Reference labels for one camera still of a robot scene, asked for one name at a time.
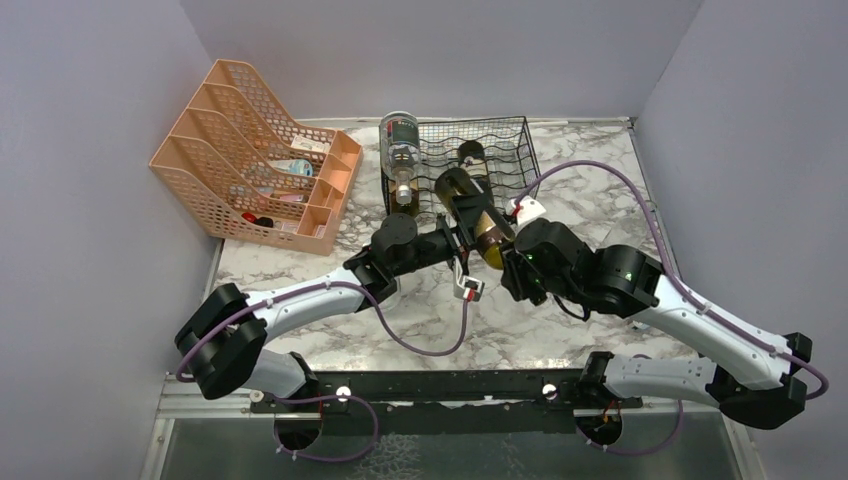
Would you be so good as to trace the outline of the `green bottle silver foil neck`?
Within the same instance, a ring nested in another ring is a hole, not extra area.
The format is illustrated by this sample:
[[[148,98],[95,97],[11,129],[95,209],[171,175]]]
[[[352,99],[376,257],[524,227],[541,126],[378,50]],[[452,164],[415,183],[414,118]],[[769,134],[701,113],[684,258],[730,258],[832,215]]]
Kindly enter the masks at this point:
[[[503,270],[502,248],[511,244],[515,233],[490,191],[466,170],[453,167],[436,179],[435,193],[459,227],[461,244],[476,251],[489,267]]]

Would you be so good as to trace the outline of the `dark green wine bottle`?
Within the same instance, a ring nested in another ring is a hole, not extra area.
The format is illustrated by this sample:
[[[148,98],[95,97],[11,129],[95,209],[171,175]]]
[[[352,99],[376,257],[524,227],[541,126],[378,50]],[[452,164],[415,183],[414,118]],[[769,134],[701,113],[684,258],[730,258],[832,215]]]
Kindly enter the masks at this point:
[[[487,195],[492,194],[484,146],[475,140],[465,141],[457,148],[459,165]]]

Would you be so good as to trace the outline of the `green labelled wine bottle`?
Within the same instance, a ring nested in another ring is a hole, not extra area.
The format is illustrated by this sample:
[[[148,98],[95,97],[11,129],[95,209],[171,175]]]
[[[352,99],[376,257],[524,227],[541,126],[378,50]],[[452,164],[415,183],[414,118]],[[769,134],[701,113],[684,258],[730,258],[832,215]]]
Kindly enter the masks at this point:
[[[415,219],[420,213],[419,191],[411,188],[399,194],[397,189],[391,190],[388,212],[390,214],[406,214]]]

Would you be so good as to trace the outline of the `clear round glass bottle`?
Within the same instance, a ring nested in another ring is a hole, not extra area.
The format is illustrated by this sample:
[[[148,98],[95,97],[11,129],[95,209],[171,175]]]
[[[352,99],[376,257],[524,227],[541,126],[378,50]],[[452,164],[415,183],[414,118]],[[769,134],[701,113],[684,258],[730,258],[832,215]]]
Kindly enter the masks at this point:
[[[395,292],[380,303],[381,310],[384,313],[391,311],[400,304],[402,298],[402,286],[398,283]]]

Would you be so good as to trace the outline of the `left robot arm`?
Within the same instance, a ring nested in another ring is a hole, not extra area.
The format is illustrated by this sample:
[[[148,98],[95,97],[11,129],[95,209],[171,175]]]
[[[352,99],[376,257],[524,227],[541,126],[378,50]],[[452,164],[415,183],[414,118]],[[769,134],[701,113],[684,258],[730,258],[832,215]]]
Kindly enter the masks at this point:
[[[494,206],[485,194],[454,195],[447,206],[455,226],[438,216],[435,229],[421,233],[413,217],[391,214],[356,255],[313,280],[253,293],[233,283],[216,288],[175,337],[182,356],[176,379],[195,383],[204,398],[214,400],[258,380],[263,368],[274,375],[288,373],[275,393],[285,407],[298,411],[313,401],[315,386],[294,355],[262,359],[269,341],[328,317],[378,310],[397,292],[400,276],[440,262],[453,269],[455,295],[467,312],[484,288],[468,275],[472,234]]]

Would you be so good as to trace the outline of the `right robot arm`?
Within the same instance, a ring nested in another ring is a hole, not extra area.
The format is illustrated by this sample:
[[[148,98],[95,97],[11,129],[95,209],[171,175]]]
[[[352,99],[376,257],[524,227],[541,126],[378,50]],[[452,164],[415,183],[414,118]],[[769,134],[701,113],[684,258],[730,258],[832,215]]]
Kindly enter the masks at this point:
[[[802,413],[807,386],[792,357],[809,361],[811,340],[776,335],[689,290],[640,250],[592,250],[564,224],[540,218],[503,247],[502,285],[534,305],[562,297],[589,313],[632,319],[697,352],[690,359],[641,359],[591,353],[577,380],[579,398],[600,407],[613,399],[661,397],[715,407],[743,425],[773,430]]]

